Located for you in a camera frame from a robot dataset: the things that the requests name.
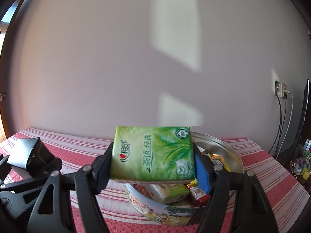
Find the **red and white tablecloth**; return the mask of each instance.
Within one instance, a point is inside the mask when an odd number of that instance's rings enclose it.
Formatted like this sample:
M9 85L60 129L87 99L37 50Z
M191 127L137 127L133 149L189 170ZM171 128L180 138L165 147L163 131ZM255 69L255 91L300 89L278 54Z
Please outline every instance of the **red and white tablecloth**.
M41 137L48 149L62 159L63 174L75 172L83 165L91 164L111 143L111 140L75 137L26 128L2 142L0 153L10 154L18 138L30 137ZM240 155L245 170L251 169L255 172L273 208L279 232L286 233L303 210L309 194L285 168L250 139L239 138L225 142ZM21 177L11 171L5 183L18 180L21 180ZM221 232L227 232L229 229L233 212L232 200L228 202ZM112 180L97 196L97 201L111 232L194 232L197 227L165 226L147 219L129 203L124 194L123 184ZM84 232L74 191L71 192L71 204L77 232Z

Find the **white wall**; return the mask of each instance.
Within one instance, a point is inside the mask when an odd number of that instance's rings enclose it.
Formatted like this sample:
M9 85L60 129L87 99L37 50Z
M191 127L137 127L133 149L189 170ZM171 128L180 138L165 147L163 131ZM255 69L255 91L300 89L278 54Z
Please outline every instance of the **white wall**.
M279 122L272 71L294 95L288 145L311 78L311 41L289 0L28 0L15 29L11 132L104 138L117 125L192 125L268 150Z

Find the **silver bolt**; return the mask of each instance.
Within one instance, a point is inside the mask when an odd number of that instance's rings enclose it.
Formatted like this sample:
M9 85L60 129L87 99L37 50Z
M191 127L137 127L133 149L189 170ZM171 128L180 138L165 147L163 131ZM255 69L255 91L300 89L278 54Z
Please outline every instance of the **silver bolt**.
M246 175L249 176L249 177L253 177L255 174L254 174L253 171L249 170L249 171L246 172Z
M59 171L53 171L52 173L51 173L51 176L52 177L56 177L57 175L59 174Z
M221 165L214 165L214 169L216 170L216 171L221 171L222 170L222 166Z
M89 171L89 170L91 170L92 169L92 166L91 165L85 165L84 167L83 167L83 171Z

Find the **black cable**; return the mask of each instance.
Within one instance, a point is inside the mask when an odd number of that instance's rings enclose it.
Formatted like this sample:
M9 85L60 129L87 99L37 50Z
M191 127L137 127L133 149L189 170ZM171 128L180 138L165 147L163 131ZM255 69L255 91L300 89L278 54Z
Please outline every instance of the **black cable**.
M280 137L281 137L281 134L283 133L283 127L284 127L285 115L286 115L286 101L287 101L287 94L285 96L285 113L284 113L284 118L283 118L283 124L282 124L282 128L281 128L281 133L280 133L280 136L279 136L279 141L277 142L276 150L274 152L274 156L276 156L277 150L279 149Z
M279 99L277 93L274 92L274 94L276 95L277 99L279 100L279 105L280 105L280 122L279 122L279 129L278 129L278 131L277 131L277 134L276 134L276 137L275 137L275 139L274 139L273 145L271 146L271 148L270 148L270 150L269 150L268 153L270 153L270 152L272 151L272 148L273 148L273 146L274 146L274 144L275 144L275 142L276 142L276 140L277 140L277 136L279 135L279 132L280 132L280 129L281 129L281 125L282 125L282 108L281 108L281 102L280 102L280 99Z
M279 99L279 96L276 95L278 101L279 101L279 106L280 106L280 122L281 122L281 126L282 126L282 107L281 107L281 102L280 102L280 99ZM277 141L277 144L276 144L276 149L274 151L274 156L276 156L276 152L277 152L277 149L279 148L279 143L280 143L280 139L281 139L281 134L282 134L282 129L279 133L279 140Z

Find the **wall socket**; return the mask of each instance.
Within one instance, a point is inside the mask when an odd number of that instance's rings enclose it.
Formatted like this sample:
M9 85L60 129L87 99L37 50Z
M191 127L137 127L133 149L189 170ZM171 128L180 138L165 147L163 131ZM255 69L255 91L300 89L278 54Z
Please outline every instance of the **wall socket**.
M279 97L285 98L284 91L286 89L286 84L280 81L275 81L275 92Z

